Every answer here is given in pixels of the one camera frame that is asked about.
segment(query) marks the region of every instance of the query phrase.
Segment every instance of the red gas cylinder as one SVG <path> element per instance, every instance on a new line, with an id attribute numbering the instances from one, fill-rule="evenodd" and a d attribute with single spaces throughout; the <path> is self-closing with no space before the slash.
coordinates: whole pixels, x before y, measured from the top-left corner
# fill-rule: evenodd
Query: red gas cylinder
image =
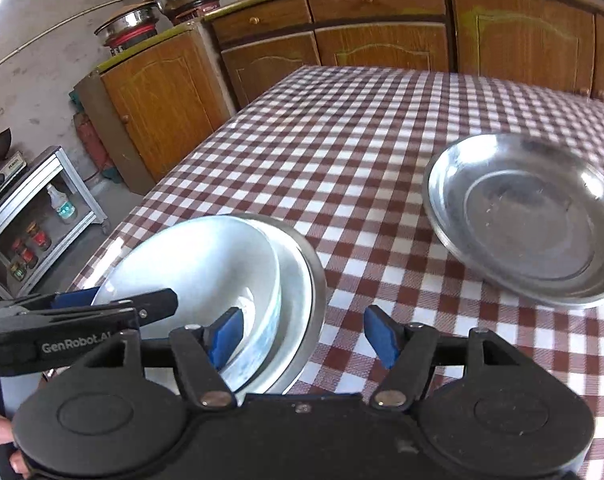
<path id="1" fill-rule="evenodd" d="M 119 177 L 119 173 L 114 169 L 115 165 L 98 137 L 89 116 L 85 112 L 78 112 L 73 116 L 73 124 L 76 126 L 77 136 L 82 141 L 84 149 L 98 171 L 107 178 L 111 178 L 113 173 L 116 173 Z"/>

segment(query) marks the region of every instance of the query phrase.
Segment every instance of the white metal rack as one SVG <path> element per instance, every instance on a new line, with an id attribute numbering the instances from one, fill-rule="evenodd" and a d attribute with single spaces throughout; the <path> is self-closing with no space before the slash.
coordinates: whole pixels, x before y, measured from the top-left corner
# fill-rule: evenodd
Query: white metal rack
<path id="1" fill-rule="evenodd" d="M 14 286 L 4 286 L 0 282 L 0 297 L 4 300 L 28 294 L 51 265 L 90 224 L 102 224 L 102 230 L 106 234 L 110 230 L 107 216 L 83 183 L 64 150 L 60 146 L 51 146 L 29 164 L 26 172 L 0 198 L 0 234 L 35 195 L 58 174 L 72 194 L 70 200 L 76 206 L 77 219 L 73 224 L 63 226 L 57 232 L 48 231 L 52 241 L 51 247 L 40 256 L 37 266 L 27 273 L 22 282 L 13 280 Z M 0 263 L 5 268 L 10 266 L 10 261 L 1 252 Z"/>

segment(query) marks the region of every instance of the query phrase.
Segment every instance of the white bowl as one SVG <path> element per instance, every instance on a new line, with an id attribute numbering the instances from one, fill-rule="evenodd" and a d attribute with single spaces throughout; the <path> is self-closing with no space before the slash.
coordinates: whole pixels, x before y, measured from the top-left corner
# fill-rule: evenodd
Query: white bowl
<path id="1" fill-rule="evenodd" d="M 281 290 L 277 254 L 267 236 L 231 216 L 182 222 L 136 247 L 111 272 L 93 304 L 172 288 L 175 315 L 141 329 L 144 339 L 164 338 L 174 328 L 209 325 L 237 306 L 244 335 L 221 376 L 232 391 L 241 388 L 266 358 L 277 332 Z M 158 377 L 147 378 L 162 382 Z"/>

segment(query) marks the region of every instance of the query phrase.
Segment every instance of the stacked dishes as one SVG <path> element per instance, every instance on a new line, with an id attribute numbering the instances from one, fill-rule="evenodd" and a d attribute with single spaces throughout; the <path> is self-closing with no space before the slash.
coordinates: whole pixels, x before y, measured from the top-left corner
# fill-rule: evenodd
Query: stacked dishes
<path id="1" fill-rule="evenodd" d="M 209 216 L 182 222 L 136 247 L 102 284 L 93 303 L 170 287 L 178 310 L 147 325 L 143 338 L 208 325 L 227 309 L 244 314 L 244 337 L 221 376 L 239 397 L 284 392 L 319 339 L 325 278 L 308 241 L 270 218 Z M 177 392 L 172 370 L 146 377 Z"/>

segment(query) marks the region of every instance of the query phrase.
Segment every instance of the red and white checkered tablecloth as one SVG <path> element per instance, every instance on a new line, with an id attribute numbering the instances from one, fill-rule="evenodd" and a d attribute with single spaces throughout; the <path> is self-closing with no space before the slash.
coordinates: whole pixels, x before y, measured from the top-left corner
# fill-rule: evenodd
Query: red and white checkered tablecloth
<path id="1" fill-rule="evenodd" d="M 491 131 L 550 140 L 604 173 L 602 103 L 455 74 L 301 68 L 168 174 L 74 287 L 101 283 L 131 248 L 183 220 L 282 219 L 315 247 L 329 287 L 320 343 L 293 392 L 373 391 L 385 370 L 363 335 L 370 303 L 443 332 L 485 326 L 584 396 L 596 428 L 581 475 L 604 478 L 604 306 L 556 312 L 484 283 L 437 240 L 421 206 L 429 158 Z"/>

